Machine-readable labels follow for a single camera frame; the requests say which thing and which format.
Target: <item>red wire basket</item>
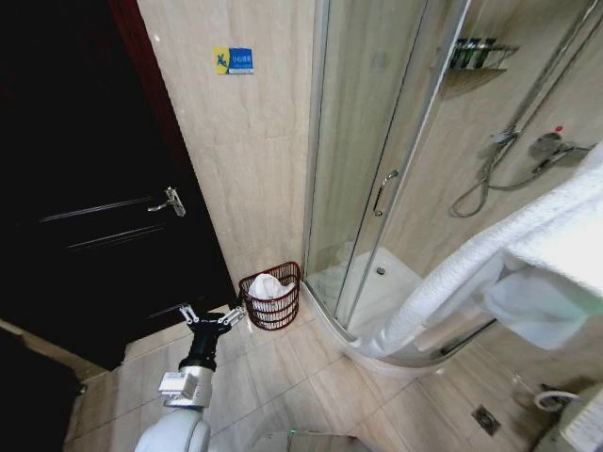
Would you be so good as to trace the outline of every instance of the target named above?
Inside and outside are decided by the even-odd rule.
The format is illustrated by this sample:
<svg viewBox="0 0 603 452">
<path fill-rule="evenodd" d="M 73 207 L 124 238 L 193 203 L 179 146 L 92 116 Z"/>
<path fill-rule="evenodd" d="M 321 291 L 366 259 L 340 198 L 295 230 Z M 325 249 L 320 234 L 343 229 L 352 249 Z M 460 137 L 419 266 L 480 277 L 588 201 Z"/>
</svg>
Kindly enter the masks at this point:
<svg viewBox="0 0 603 452">
<path fill-rule="evenodd" d="M 282 285 L 295 283 L 293 288 L 277 299 L 257 299 L 249 295 L 249 288 L 253 280 L 260 273 L 272 275 Z M 238 283 L 239 296 L 245 301 L 247 315 L 253 324 L 262 330 L 280 330 L 293 321 L 298 314 L 300 304 L 300 266 L 295 262 L 286 262 L 274 266 L 268 270 L 261 271 L 252 276 L 242 279 Z"/>
</svg>

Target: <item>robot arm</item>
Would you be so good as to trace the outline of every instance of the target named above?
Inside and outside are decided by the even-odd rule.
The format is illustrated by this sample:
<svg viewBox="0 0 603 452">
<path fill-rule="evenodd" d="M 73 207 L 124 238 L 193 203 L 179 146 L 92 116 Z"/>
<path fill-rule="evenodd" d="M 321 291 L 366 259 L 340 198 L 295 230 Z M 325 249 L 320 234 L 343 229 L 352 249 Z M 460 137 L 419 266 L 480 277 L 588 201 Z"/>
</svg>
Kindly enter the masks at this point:
<svg viewBox="0 0 603 452">
<path fill-rule="evenodd" d="M 163 416 L 140 437 L 136 452 L 204 452 L 210 437 L 203 410 L 209 407 L 211 379 L 216 370 L 218 338 L 228 332 L 245 311 L 237 307 L 227 315 L 197 317 L 190 306 L 181 307 L 194 333 L 190 351 L 178 365 L 178 372 L 167 372 L 159 385 L 166 396 L 164 405 L 176 410 Z"/>
</svg>

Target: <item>wall sign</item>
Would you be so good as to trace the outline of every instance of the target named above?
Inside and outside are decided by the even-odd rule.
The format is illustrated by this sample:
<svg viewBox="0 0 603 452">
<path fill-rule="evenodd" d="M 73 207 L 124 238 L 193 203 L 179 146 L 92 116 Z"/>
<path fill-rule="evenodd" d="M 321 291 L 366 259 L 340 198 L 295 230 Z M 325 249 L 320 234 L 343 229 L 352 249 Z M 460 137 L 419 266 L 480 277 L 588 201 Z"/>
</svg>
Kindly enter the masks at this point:
<svg viewBox="0 0 603 452">
<path fill-rule="evenodd" d="M 253 73 L 252 49 L 239 47 L 214 47 L 216 73 Z"/>
</svg>

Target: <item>door lever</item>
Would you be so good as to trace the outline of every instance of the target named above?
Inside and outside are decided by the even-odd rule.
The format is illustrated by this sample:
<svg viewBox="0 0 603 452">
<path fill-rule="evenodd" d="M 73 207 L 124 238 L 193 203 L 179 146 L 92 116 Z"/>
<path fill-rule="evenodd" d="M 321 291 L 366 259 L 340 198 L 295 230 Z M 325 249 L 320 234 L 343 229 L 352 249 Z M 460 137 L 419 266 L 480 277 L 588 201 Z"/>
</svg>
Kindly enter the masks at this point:
<svg viewBox="0 0 603 452">
<path fill-rule="evenodd" d="M 381 199 L 381 195 L 383 194 L 383 189 L 390 181 L 390 179 L 393 179 L 394 177 L 398 177 L 397 169 L 394 169 L 392 172 L 387 174 L 387 177 L 383 179 L 383 182 L 381 182 L 381 186 L 379 187 L 379 191 L 377 192 L 377 198 L 375 199 L 375 205 L 373 205 L 373 214 L 375 214 L 375 217 L 380 217 L 381 215 L 383 215 L 383 210 L 377 210 L 377 207 L 379 207 L 379 200 Z"/>
<path fill-rule="evenodd" d="M 158 210 L 165 209 L 168 206 L 172 206 L 173 210 L 176 211 L 176 215 L 178 217 L 183 217 L 187 214 L 187 210 L 185 206 L 180 201 L 180 197 L 178 196 L 178 192 L 175 188 L 171 188 L 170 186 L 165 190 L 166 196 L 168 200 L 162 204 L 154 205 L 153 207 L 147 207 L 147 211 L 149 212 L 157 212 Z"/>
</svg>

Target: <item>dark doorway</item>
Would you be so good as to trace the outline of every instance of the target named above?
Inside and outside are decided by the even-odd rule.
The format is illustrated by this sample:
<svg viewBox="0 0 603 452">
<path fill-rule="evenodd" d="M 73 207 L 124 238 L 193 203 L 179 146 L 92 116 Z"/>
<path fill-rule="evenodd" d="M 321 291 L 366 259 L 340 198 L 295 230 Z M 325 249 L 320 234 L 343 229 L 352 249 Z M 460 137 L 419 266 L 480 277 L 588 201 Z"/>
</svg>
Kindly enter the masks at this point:
<svg viewBox="0 0 603 452">
<path fill-rule="evenodd" d="M 103 367 L 235 293 L 135 0 L 5 5 L 0 316 Z M 186 208 L 167 200 L 175 187 Z"/>
</svg>

